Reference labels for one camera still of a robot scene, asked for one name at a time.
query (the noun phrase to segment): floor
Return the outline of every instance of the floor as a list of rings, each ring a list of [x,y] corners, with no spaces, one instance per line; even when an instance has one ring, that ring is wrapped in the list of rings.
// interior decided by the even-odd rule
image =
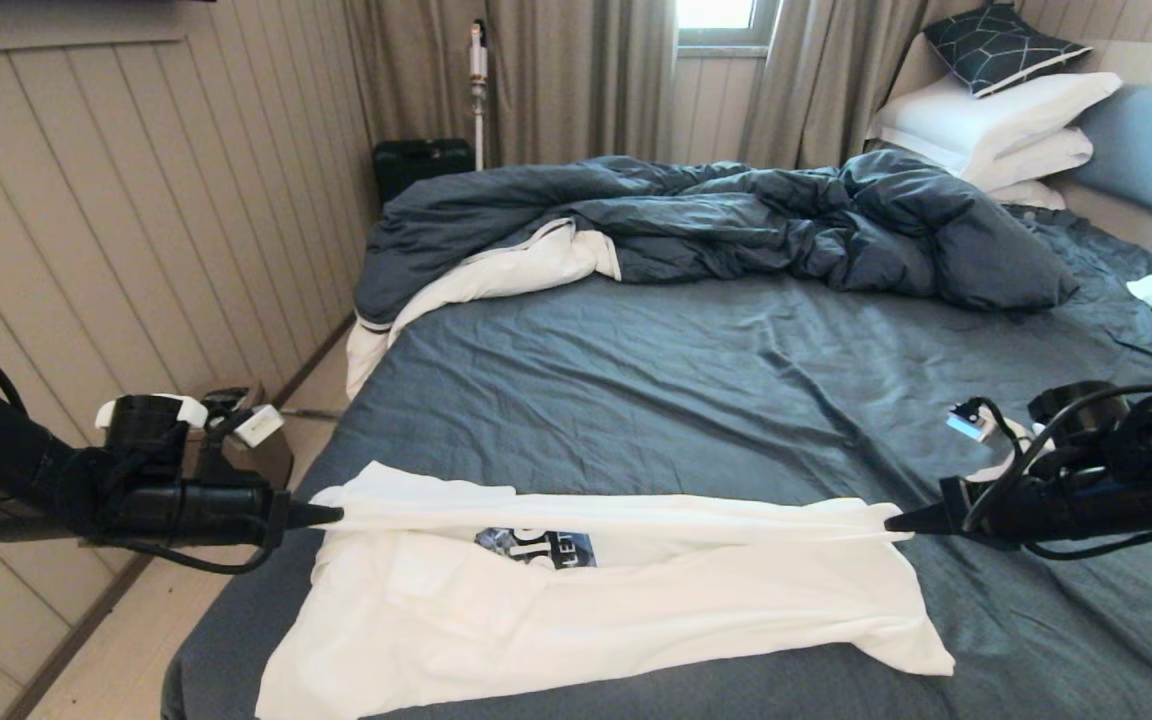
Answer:
[[[293,393],[288,407],[343,410],[344,340]],[[296,455],[291,486],[332,437],[323,420],[288,419],[285,433]],[[250,548],[192,551],[219,562],[241,562]],[[166,666],[180,643],[228,582],[223,575],[189,570],[162,560],[150,562],[65,673],[41,698],[31,720],[156,720]]]

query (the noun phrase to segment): wood paneled wall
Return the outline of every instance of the wood paneled wall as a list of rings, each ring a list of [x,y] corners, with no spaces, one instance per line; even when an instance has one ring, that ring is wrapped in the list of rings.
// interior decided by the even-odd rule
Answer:
[[[372,213],[344,7],[181,3],[183,41],[0,51],[0,364],[73,445],[124,392],[279,388]],[[0,544],[0,714],[127,556]]]
[[[1070,40],[1152,41],[1152,0],[1020,0],[1020,16]]]
[[[673,79],[675,162],[735,160],[764,58],[679,58]]]

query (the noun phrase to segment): beige curtain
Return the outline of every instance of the beige curtain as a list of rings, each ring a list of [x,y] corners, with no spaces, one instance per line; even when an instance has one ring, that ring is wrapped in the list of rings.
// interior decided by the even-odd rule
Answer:
[[[488,0],[501,164],[668,154],[673,0]]]
[[[983,0],[783,0],[750,100],[741,158],[763,168],[841,164],[864,145],[905,47]]]
[[[473,137],[468,32],[488,24],[490,165],[668,154],[673,0],[349,0],[379,141]]]

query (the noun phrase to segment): baseboard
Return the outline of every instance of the baseboard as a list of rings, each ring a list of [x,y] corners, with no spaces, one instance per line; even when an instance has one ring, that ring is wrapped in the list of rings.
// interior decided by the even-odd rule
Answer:
[[[296,388],[301,387],[301,384],[305,381],[305,378],[310,377],[311,372],[314,372],[314,367],[321,363],[326,354],[332,351],[332,348],[338,344],[341,336],[351,327],[353,314],[349,316],[343,323],[340,323],[339,327],[332,331],[328,340],[326,340],[317,350],[314,355],[310,356],[310,359],[305,361],[305,365],[297,370],[296,374],[291,376],[291,379],[285,384],[283,388],[278,392],[274,396],[274,406],[282,406],[287,402],[287,399],[291,396]],[[340,384],[342,388],[344,386],[344,378],[340,378]],[[141,577],[141,574],[145,571],[147,564],[150,564],[151,556],[147,555],[136,555],[123,566],[123,569],[119,574],[114,575],[114,581],[109,583],[109,586],[101,592],[99,598],[96,598],[96,602],[88,612],[84,612],[82,619],[78,623],[69,629],[69,634],[65,636],[65,639],[60,642],[56,650],[51,652],[51,657],[47,657],[47,661],[41,665],[41,668],[35,674],[35,676],[29,680],[26,687],[20,691],[17,699],[8,707],[8,711],[3,713],[3,720],[28,720],[29,712],[32,712],[41,697],[47,694],[51,685],[56,682],[60,674],[63,673],[65,667],[69,665],[69,661],[78,654],[78,651],[83,647],[83,644],[92,637],[92,632],[96,632],[96,628],[99,628],[100,623],[114,611],[114,606],[118,605],[119,600],[122,600],[123,596],[127,594],[129,589],[132,589],[132,583]]]
[[[310,373],[314,372],[314,367],[319,366],[319,363],[332,351],[335,343],[340,341],[340,338],[344,336],[344,333],[349,332],[353,327],[355,319],[353,319],[353,313],[344,319],[343,323],[338,325],[338,328],[332,331],[328,340],[314,350],[314,355],[310,355],[310,359],[305,361],[305,365],[301,365],[301,370],[297,370],[296,374],[291,376],[291,379],[287,381],[282,389],[280,389],[276,395],[274,395],[273,402],[274,407],[282,407],[287,402],[288,397],[296,392],[296,388],[301,387],[301,384],[305,381],[305,378],[310,377]],[[340,378],[340,392],[344,392],[344,378]]]
[[[132,556],[123,566],[123,569],[114,575],[114,581],[109,583],[105,592],[101,592],[101,596],[96,598],[96,602],[92,602],[92,606],[88,612],[84,612],[78,623],[69,629],[69,634],[65,636],[65,641],[60,642],[56,650],[51,651],[51,657],[47,657],[47,661],[41,665],[33,679],[29,680],[26,687],[20,691],[12,707],[8,707],[8,711],[3,713],[3,720],[26,720],[29,712],[33,711],[33,707],[38,705],[41,697],[51,689],[51,684],[55,683],[60,674],[63,673],[65,666],[69,665],[69,661],[78,654],[78,651],[83,647],[83,643],[86,643],[88,638],[92,637],[92,632],[96,632],[96,628],[99,628],[106,616],[114,611],[118,601],[122,600],[129,589],[132,589],[132,583],[136,583],[136,579],[145,571],[145,568],[150,564],[150,560],[152,559],[147,555]]]

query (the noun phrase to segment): dark pillow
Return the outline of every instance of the dark pillow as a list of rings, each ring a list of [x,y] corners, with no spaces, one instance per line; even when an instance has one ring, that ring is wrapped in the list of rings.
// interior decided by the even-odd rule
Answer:
[[[1010,3],[943,18],[925,26],[923,33],[975,97],[1061,73],[1071,60],[1092,51],[1038,32]]]

